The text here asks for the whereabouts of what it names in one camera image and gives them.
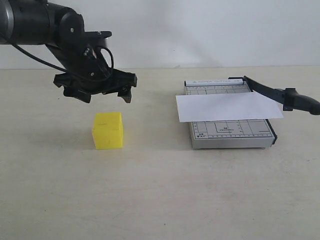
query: robotic arm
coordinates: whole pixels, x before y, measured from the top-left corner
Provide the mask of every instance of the robotic arm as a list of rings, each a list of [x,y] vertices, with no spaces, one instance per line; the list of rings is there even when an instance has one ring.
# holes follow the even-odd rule
[[[131,102],[137,86],[134,73],[114,69],[106,39],[110,31],[87,32],[83,17],[72,8],[47,0],[0,0],[0,44],[11,44],[34,60],[64,73],[53,83],[63,87],[63,95],[90,103],[96,94],[118,93]],[[18,45],[45,45],[64,66],[60,68],[26,52]],[[111,66],[101,51],[111,57]]]

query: paper cutter base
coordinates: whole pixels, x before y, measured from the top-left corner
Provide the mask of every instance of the paper cutter base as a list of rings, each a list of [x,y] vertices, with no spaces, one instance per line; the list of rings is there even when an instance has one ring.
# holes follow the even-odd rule
[[[234,94],[251,92],[247,82],[239,85],[206,85],[196,81],[185,86],[187,95]],[[193,149],[269,148],[277,136],[267,119],[191,122]]]

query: white table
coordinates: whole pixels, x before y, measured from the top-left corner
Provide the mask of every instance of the white table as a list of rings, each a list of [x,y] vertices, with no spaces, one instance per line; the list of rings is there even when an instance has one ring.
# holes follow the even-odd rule
[[[0,239],[320,239],[320,116],[271,120],[268,149],[192,150],[186,79],[248,76],[320,100],[320,67],[137,69],[132,103],[63,97],[52,70],[0,71]],[[95,150],[98,112],[123,149]]]

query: black handle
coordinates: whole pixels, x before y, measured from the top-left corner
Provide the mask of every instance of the black handle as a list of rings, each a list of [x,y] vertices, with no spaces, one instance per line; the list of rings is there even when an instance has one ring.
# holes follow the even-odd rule
[[[293,109],[309,112],[311,115],[320,115],[320,102],[317,100],[297,93],[295,88],[284,90],[284,111]]]

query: yellow cube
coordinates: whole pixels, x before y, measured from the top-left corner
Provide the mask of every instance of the yellow cube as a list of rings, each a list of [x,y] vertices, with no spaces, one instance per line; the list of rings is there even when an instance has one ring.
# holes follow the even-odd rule
[[[92,136],[97,150],[122,148],[124,146],[124,126],[121,112],[97,113]]]

